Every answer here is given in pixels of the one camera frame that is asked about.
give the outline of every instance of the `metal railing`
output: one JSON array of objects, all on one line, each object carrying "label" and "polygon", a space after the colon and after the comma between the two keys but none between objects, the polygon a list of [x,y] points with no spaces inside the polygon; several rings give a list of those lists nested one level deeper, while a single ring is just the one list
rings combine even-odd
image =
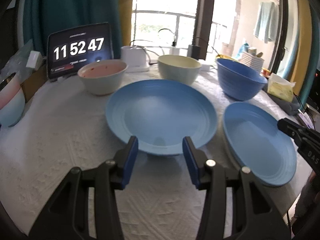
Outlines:
[{"label": "metal railing", "polygon": [[[186,17],[186,18],[192,18],[192,19],[196,19],[195,16],[192,16],[192,15],[187,15],[187,14],[181,14],[181,13],[172,13],[172,12],[163,12],[163,11],[148,11],[148,10],[133,10],[132,11],[132,14],[135,14],[135,23],[134,23],[134,34],[133,34],[133,40],[135,39],[139,39],[136,37],[136,34],[137,34],[137,14],[138,13],[155,13],[155,14],[166,14],[166,15],[175,15],[176,16],[176,27],[175,27],[175,30],[174,30],[174,33],[175,33],[175,36],[176,36],[176,42],[178,41],[178,36],[179,36],[179,23],[180,23],[180,17]],[[215,27],[215,33],[214,33],[214,39],[213,39],[213,44],[209,46],[212,46],[214,47],[215,46],[215,42],[216,42],[216,39],[217,39],[217,34],[218,34],[218,39],[220,38],[221,36],[221,28],[219,28],[219,33],[218,33],[218,27],[222,27],[222,28],[225,28],[227,29],[227,26],[225,25],[222,25],[220,23],[216,23],[216,22],[212,22],[212,24],[216,25]]]}]

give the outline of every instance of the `number 47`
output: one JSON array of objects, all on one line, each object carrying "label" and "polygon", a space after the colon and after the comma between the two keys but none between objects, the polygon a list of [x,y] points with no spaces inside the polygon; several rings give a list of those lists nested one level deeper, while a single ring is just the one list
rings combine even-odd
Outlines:
[{"label": "number 47", "polygon": [[100,50],[101,47],[102,47],[102,44],[103,44],[103,41],[104,41],[104,38],[97,38],[97,39],[92,39],[89,43],[89,46],[88,46],[88,49],[91,49],[92,51],[95,51],[95,50]]}]

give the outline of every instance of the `oval blue plate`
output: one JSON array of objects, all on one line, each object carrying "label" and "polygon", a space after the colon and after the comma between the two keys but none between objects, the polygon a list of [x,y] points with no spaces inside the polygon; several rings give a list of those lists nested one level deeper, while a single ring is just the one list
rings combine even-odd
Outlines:
[{"label": "oval blue plate", "polygon": [[139,149],[155,155],[182,154],[182,139],[195,146],[211,140],[217,114],[200,92],[170,80],[145,80],[122,87],[109,99],[106,119],[111,131],[127,143],[139,139]]},{"label": "oval blue plate", "polygon": [[279,187],[293,178],[296,151],[270,114],[248,103],[233,103],[223,115],[223,129],[236,161],[249,167],[263,184]]}]

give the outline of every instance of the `yellow curtain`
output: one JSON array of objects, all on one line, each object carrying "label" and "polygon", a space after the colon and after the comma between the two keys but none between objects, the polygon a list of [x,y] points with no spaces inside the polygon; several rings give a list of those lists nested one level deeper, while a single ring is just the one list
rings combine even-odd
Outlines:
[{"label": "yellow curtain", "polygon": [[299,48],[297,59],[288,78],[290,82],[296,82],[293,92],[299,95],[308,69],[311,42],[312,42],[312,19],[308,0],[298,0],[299,8]]},{"label": "yellow curtain", "polygon": [[131,41],[132,0],[119,0],[122,45],[128,46]]}]

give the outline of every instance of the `balcony railing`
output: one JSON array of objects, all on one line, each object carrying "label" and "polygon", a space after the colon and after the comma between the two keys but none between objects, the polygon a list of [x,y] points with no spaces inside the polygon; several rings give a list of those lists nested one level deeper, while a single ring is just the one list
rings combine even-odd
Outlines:
[{"label": "balcony railing", "polygon": [[[148,11],[148,10],[133,10],[132,14],[135,15],[135,25],[134,25],[134,33],[133,33],[133,40],[135,39],[139,39],[139,37],[136,37],[137,34],[137,26],[136,26],[136,19],[137,19],[137,14],[138,13],[155,13],[155,14],[166,14],[166,15],[175,15],[176,16],[176,27],[174,30],[175,36],[176,36],[176,42],[178,41],[178,37],[179,37],[179,23],[180,23],[180,17],[186,17],[186,18],[192,18],[195,19],[195,16],[191,16],[191,15],[187,15],[187,14],[181,14],[181,13],[172,13],[172,12],[163,12],[163,11]],[[215,25],[215,33],[214,33],[214,39],[213,39],[213,43],[209,44],[209,46],[214,47],[215,46],[215,42],[216,40],[219,40],[222,34],[222,28],[227,29],[227,26],[216,23],[216,22],[212,22],[213,25]],[[147,48],[156,48],[157,46],[145,46]],[[211,49],[208,51],[208,53],[213,53],[213,49]]]}]

